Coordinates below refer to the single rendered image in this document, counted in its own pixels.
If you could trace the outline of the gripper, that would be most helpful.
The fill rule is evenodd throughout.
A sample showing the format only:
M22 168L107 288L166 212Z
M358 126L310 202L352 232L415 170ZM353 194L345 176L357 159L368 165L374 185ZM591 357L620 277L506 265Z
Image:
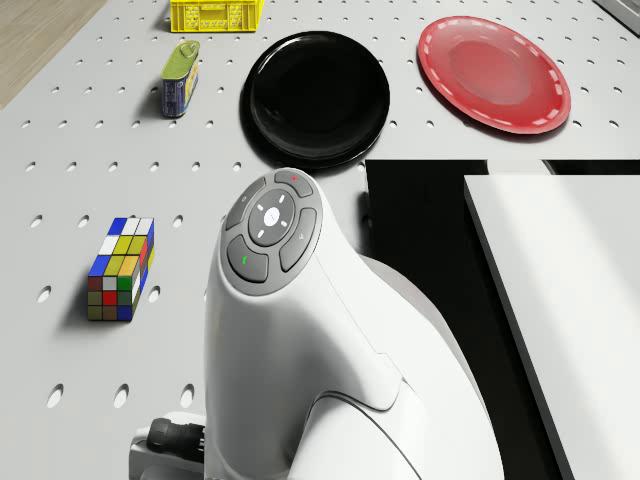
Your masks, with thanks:
M170 412L139 428L129 448L129 480L204 480L204 415Z

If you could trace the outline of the puzzle cube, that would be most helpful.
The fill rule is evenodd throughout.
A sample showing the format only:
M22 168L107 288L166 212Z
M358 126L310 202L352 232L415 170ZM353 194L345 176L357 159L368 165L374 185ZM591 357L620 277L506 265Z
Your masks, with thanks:
M133 319L154 259L154 219L115 218L87 280L90 321Z

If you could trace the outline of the red plate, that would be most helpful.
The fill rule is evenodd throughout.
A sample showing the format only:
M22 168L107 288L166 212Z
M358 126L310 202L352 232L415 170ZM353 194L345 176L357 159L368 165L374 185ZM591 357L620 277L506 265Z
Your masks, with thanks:
M422 31L417 54L436 91L487 126L542 134L569 116L571 93L559 67L503 25L471 16L435 20Z

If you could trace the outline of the black stove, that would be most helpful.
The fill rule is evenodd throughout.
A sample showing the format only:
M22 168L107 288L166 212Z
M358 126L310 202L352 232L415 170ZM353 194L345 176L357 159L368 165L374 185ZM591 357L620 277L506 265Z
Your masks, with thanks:
M371 160L375 257L439 309L507 480L640 480L640 161Z

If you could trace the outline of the flat-sided can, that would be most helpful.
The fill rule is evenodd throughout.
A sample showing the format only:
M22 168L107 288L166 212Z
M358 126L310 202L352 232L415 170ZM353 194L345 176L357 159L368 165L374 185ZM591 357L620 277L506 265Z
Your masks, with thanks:
M165 117L177 118L186 112L198 82L199 49L198 41L185 40L169 56L161 72L162 114Z

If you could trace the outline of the yellow basket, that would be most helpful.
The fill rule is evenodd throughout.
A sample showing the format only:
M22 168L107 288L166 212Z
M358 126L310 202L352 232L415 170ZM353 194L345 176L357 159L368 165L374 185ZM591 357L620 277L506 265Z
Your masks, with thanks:
M172 32L256 31L265 0L170 0Z

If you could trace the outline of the black plate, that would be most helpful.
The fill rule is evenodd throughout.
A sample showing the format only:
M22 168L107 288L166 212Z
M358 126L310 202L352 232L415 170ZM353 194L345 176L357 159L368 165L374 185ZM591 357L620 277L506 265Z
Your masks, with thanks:
M268 160L326 169L367 152L389 107L389 81L365 46L336 32L306 31L259 56L239 112L248 141Z

